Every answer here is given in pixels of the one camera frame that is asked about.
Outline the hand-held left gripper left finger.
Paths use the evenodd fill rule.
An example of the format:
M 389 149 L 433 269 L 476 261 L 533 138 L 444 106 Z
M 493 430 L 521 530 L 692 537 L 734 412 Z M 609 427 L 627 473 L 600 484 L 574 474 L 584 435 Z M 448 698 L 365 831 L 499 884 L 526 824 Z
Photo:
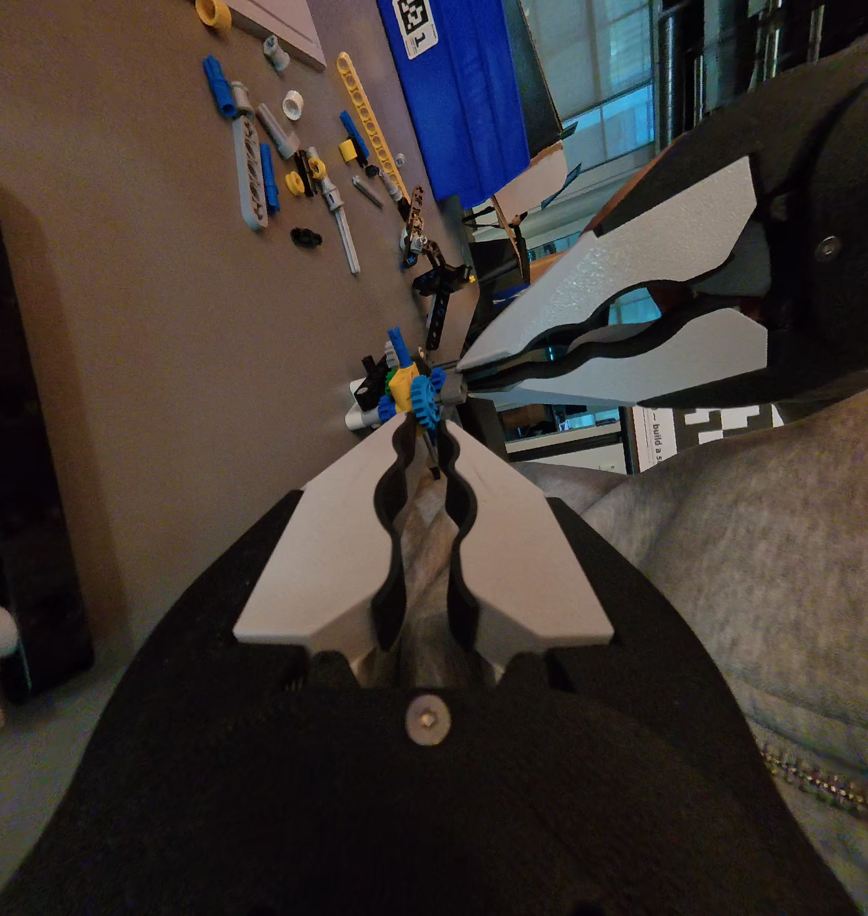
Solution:
M 293 513 L 234 624 L 238 642 L 339 652 L 360 685 L 394 684 L 411 465 L 412 417 L 398 414 L 291 493 Z

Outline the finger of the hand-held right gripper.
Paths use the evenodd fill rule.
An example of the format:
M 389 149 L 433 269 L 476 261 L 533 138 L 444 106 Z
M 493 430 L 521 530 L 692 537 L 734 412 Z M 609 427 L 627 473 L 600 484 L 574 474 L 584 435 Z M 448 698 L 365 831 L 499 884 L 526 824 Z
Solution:
M 767 330 L 725 308 L 663 318 L 621 340 L 582 343 L 553 361 L 468 369 L 466 385 L 471 395 L 511 406 L 638 406 L 764 369 L 767 353 Z
M 585 325 L 624 292 L 719 269 L 756 207 L 748 156 L 603 235 L 588 232 L 478 337 L 468 373 L 520 355 L 547 333 Z

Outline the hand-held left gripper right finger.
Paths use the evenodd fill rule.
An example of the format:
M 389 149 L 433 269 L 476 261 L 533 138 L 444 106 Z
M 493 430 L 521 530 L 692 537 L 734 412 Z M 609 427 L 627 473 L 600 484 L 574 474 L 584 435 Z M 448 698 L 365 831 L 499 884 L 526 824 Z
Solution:
M 505 670 L 521 653 L 607 645 L 613 626 L 542 491 L 453 421 L 438 432 L 458 645 Z

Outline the multicoloured lego gear assembly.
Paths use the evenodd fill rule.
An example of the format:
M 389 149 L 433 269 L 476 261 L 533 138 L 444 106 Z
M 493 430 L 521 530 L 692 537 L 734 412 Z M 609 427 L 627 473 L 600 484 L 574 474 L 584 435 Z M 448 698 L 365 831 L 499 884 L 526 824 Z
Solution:
M 400 414 L 417 421 L 418 434 L 428 450 L 428 470 L 440 480 L 437 450 L 440 421 L 468 396 L 463 375 L 432 367 L 423 350 L 410 352 L 399 327 L 386 333 L 382 357 L 362 359 L 364 375 L 350 385 L 351 406 L 345 424 L 351 432 L 376 429 Z

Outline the black lego beam sub-assembly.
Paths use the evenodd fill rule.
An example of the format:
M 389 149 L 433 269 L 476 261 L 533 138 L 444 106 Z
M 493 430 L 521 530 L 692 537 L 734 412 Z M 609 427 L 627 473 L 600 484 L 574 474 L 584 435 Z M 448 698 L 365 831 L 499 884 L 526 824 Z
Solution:
M 449 265 L 440 246 L 425 234 L 421 214 L 423 200 L 424 189 L 417 185 L 410 198 L 398 202 L 398 211 L 404 217 L 399 246 L 404 269 L 416 267 L 419 258 L 428 258 L 430 269 L 417 276 L 412 289 L 421 297 L 432 298 L 425 350 L 433 352 L 440 348 L 451 295 L 473 284 L 476 279 L 472 267 L 464 263 L 456 267 Z

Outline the long yellow lego beam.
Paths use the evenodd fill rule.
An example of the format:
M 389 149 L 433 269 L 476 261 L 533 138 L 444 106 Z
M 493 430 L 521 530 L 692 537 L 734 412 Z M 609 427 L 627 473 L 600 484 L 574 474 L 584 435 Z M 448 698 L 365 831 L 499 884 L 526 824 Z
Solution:
M 385 142 L 356 68 L 347 52 L 339 53 L 336 59 L 336 68 L 361 123 L 362 131 L 366 134 L 367 140 L 369 141 L 369 148 L 376 157 L 382 175 L 394 182 L 394 186 L 399 189 L 403 197 L 407 199 L 410 198 L 410 193 L 405 188 L 405 183 L 400 175 L 399 168 L 395 164 L 394 156 Z

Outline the grey lego axle with connector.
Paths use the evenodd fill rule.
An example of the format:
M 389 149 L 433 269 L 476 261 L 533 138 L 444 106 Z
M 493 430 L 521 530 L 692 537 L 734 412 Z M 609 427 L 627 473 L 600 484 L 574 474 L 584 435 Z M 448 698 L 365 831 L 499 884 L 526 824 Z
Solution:
M 344 210 L 344 204 L 337 186 L 331 181 L 324 161 L 313 146 L 306 148 L 307 166 L 313 184 L 320 192 L 326 206 L 333 216 L 339 231 L 343 249 L 347 258 L 350 273 L 359 275 L 361 267 L 356 247 L 351 237 L 351 230 Z

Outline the long black lego beam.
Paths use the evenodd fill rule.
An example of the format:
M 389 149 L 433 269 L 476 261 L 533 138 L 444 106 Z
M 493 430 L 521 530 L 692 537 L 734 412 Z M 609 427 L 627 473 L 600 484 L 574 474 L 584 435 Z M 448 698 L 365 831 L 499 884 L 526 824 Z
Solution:
M 0 605 L 18 631 L 1 661 L 25 704 L 94 663 L 62 496 L 0 221 Z

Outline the grey lego axle connector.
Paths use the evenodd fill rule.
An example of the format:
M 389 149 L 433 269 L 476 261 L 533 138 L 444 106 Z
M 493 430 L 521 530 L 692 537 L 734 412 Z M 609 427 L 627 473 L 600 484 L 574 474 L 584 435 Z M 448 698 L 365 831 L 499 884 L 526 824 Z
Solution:
M 287 132 L 265 103 L 256 108 L 257 119 L 270 137 L 280 157 L 290 160 L 300 149 L 300 139 L 294 132 Z

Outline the light grey lego beam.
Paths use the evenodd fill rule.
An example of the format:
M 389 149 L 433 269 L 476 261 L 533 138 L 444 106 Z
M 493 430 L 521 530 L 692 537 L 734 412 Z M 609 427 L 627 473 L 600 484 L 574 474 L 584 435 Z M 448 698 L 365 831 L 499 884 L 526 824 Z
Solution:
M 239 114 L 232 131 L 242 215 L 247 226 L 259 233 L 268 227 L 268 204 L 257 129 L 249 115 Z

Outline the lego instruction booklet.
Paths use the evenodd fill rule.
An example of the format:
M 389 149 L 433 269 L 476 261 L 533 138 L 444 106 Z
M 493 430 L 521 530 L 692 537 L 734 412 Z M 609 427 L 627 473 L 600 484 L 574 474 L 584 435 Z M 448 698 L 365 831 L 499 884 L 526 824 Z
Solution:
M 322 73 L 327 62 L 306 1 L 227 1 L 234 28 L 258 39 L 275 35 L 285 52 Z

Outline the white printed sign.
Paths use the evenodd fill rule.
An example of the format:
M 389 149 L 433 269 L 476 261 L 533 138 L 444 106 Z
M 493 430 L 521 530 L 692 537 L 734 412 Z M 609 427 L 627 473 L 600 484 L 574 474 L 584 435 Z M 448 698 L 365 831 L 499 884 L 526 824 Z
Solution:
M 632 407 L 634 473 L 700 445 L 784 425 L 773 404 L 729 408 Z

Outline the brown cardboard box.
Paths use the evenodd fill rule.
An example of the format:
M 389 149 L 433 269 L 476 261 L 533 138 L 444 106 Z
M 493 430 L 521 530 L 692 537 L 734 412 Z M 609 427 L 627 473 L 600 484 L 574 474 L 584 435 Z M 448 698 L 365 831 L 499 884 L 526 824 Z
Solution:
M 491 199 L 492 204 L 511 222 L 538 209 L 543 200 L 559 192 L 567 175 L 563 141 L 558 141 L 540 152 L 525 171 L 499 189 Z

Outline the grey zip hoodie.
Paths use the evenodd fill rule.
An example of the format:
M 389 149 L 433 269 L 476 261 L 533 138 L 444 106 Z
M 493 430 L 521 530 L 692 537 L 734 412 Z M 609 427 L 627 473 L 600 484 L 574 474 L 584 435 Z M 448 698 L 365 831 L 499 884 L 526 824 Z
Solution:
M 868 386 L 634 476 L 524 463 L 657 587 L 738 701 L 784 802 L 861 914 L 868 813 Z

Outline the blue plastic storage bin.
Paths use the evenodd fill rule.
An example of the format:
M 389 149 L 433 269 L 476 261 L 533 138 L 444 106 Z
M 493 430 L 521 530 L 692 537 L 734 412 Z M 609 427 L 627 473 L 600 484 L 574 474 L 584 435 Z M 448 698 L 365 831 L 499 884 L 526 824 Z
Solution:
M 530 164 L 500 1 L 378 1 L 436 200 L 484 203 Z

